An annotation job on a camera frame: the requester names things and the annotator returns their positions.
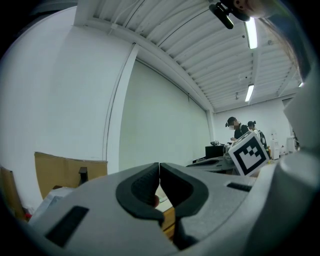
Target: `cardboard box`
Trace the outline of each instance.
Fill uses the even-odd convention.
[[[252,131],[237,139],[228,153],[241,176],[251,176],[269,161],[267,151]]]
[[[78,187],[81,167],[87,168],[88,180],[107,175],[106,161],[70,159],[41,152],[34,153],[34,161],[36,177],[43,199],[54,186]]]
[[[1,167],[1,181],[2,192],[7,206],[16,218],[25,220],[26,216],[17,192],[13,172]]]

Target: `person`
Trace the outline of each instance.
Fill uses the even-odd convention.
[[[240,123],[235,117],[230,117],[225,127],[229,127],[231,130],[234,130],[234,137],[231,138],[232,141],[236,141],[242,135],[249,131],[248,127],[245,124]]]
[[[260,136],[260,133],[259,133],[259,131],[256,129],[256,126],[255,126],[255,124],[256,124],[256,121],[249,121],[248,122],[248,129],[249,130],[251,130],[251,131],[253,131],[256,135],[257,135],[257,137],[259,138],[259,140],[261,139],[261,136]]]
[[[259,138],[259,140],[261,141],[267,155],[269,156],[270,159],[270,154],[269,154],[269,148],[267,146],[267,141],[266,141],[266,137],[264,135],[264,133],[258,129],[256,129],[256,121],[249,121],[248,122],[248,128],[249,130],[253,131],[257,137]]]

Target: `black and white fiducial marker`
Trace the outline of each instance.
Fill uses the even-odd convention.
[[[252,131],[236,140],[228,153],[241,176],[252,175],[269,160],[264,146]]]

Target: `black bracket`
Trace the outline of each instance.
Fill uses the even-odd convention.
[[[80,186],[83,183],[88,181],[88,170],[87,170],[87,167],[80,167],[79,174],[80,174],[80,182],[79,182],[79,186]]]

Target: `black rubber gripper pad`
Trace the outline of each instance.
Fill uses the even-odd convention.
[[[132,216],[139,219],[164,221],[161,211],[154,208],[155,194],[159,186],[159,163],[130,176],[116,188],[119,204]]]
[[[160,164],[160,184],[172,203],[175,212],[173,243],[180,249],[197,243],[185,233],[181,219],[197,214],[209,196],[207,186],[200,180],[179,171],[166,163]]]

